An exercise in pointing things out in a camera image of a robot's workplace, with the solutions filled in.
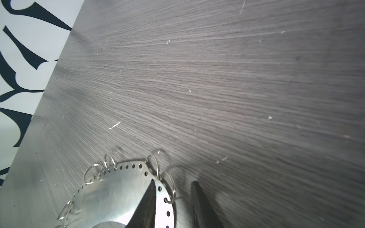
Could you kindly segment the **perforated metal ring plate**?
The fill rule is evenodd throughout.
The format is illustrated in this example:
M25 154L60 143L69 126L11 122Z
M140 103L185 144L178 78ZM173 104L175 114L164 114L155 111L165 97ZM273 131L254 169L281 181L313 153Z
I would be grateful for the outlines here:
M162 181L160 168L147 161L126 161L104 167L101 178L91 185L83 183L70 200L74 205L59 221L60 228L92 228L103 222L126 225L153 180L156 184L156 228L175 227L174 197Z

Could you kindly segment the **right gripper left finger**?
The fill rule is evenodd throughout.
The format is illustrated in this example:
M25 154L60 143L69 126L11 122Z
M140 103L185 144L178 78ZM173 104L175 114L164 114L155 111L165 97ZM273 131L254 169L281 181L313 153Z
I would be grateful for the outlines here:
M156 219L156 184L152 180L125 228L154 228Z

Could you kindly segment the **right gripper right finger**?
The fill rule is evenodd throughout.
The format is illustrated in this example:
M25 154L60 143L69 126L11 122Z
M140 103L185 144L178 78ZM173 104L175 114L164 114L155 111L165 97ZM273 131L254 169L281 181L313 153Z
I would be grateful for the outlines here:
M224 228L199 182L191 183L193 228Z

